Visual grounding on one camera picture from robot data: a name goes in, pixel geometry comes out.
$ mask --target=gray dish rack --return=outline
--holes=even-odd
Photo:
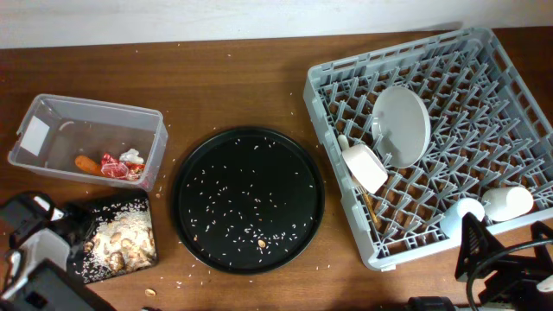
[[[372,139],[372,107],[387,87],[404,86],[424,101],[432,126],[423,158],[403,169],[379,155],[389,179],[375,194],[375,225],[352,183],[336,137]],[[327,151],[342,206],[363,263],[372,270],[457,246],[438,223],[459,198],[479,200],[491,187],[527,187],[534,207],[506,222],[506,232],[553,217],[551,125],[490,29],[463,29],[311,67],[303,99]]]

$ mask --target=white mug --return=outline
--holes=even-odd
[[[388,172],[372,150],[363,143],[349,148],[347,138],[338,137],[342,148],[342,156],[353,176],[366,191],[375,194],[388,180]]]
[[[482,196],[482,201],[490,202],[484,209],[493,221],[514,219],[529,212],[534,205],[534,198],[525,187],[490,189]]]
[[[462,198],[453,204],[440,220],[440,227],[448,238],[461,241],[463,217],[472,213],[479,221],[484,218],[484,207],[475,199]]]

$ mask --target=clear plastic container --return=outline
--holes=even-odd
[[[167,144],[163,115],[156,110],[90,99],[38,95],[23,118],[8,161],[36,174],[112,187],[150,191]],[[137,181],[89,175],[75,165],[83,155],[96,162],[136,149],[145,168]]]

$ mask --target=black cable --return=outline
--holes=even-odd
[[[480,261],[476,265],[476,268],[474,269],[473,274],[471,274],[467,279],[467,299],[468,299],[468,305],[470,306],[470,308],[473,311],[479,311],[478,307],[476,307],[476,303],[474,302],[473,283],[474,283],[474,280],[476,280],[476,276],[483,269],[487,268],[490,264],[495,263],[496,261],[498,261],[498,259],[502,258],[503,256],[509,255],[515,251],[521,251],[521,250],[525,250],[525,249],[529,249],[529,248],[537,247],[541,245],[546,245],[546,244],[553,244],[553,238],[539,239],[539,240],[530,241],[526,243],[516,244],[514,246],[504,248],[501,251],[496,251],[486,259]]]

